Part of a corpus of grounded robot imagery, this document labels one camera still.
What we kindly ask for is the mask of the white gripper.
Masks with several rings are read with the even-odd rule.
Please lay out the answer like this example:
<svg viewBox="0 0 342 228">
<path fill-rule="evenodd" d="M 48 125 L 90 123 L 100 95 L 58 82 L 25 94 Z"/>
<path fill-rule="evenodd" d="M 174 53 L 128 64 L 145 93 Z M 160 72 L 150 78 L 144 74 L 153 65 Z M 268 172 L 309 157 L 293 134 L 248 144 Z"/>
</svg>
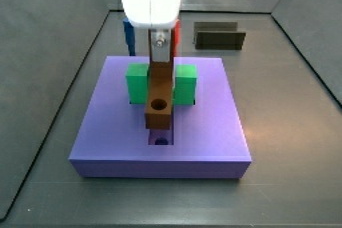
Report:
<svg viewBox="0 0 342 228">
<path fill-rule="evenodd" d="M 125 16 L 136 28 L 150 30 L 153 62 L 169 61 L 170 31 L 174 27 L 181 0 L 121 0 Z"/>
</svg>

